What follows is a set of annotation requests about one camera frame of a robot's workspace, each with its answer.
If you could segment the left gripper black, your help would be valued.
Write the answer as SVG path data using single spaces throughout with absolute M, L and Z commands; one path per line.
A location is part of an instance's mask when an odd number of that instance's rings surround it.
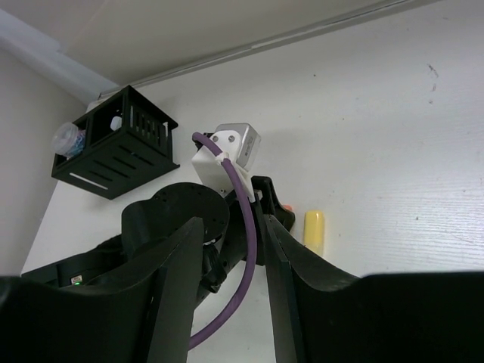
M 266 267 L 269 299 L 295 300 L 293 276 L 280 238 L 289 239 L 293 212 L 280 205 L 268 177 L 252 178 L 261 197 L 250 204 L 256 227 L 256 263 Z M 200 303 L 216 293 L 247 257 L 247 234 L 234 192 L 221 197 L 203 185 L 164 187 L 121 214 L 123 303 Z

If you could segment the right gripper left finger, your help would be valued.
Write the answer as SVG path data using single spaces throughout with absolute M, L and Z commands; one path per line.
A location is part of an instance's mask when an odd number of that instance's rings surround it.
M 3 362 L 184 362 L 201 276 L 203 223 L 84 285 L 1 279 Z

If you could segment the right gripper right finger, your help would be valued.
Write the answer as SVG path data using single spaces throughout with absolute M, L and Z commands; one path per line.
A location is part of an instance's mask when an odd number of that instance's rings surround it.
M 480 271 L 358 278 L 267 216 L 265 267 L 279 362 L 481 362 Z

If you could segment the clear jar of paper clips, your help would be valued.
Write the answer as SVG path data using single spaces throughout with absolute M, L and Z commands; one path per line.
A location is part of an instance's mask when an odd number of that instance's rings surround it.
M 79 155 L 85 146 L 86 130 L 73 123 L 64 123 L 55 132 L 52 141 L 52 151 L 70 159 Z

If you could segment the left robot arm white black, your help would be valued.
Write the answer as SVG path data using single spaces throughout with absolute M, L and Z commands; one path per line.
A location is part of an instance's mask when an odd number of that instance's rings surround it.
M 228 273 L 247 255 L 246 230 L 234 192 L 222 197 L 193 182 L 168 185 L 147 200 L 129 204 L 121 232 L 95 248 L 23 273 L 54 288 L 81 285 L 114 270 L 165 241 L 189 219 L 203 220 L 203 262 L 197 301 L 219 291 Z

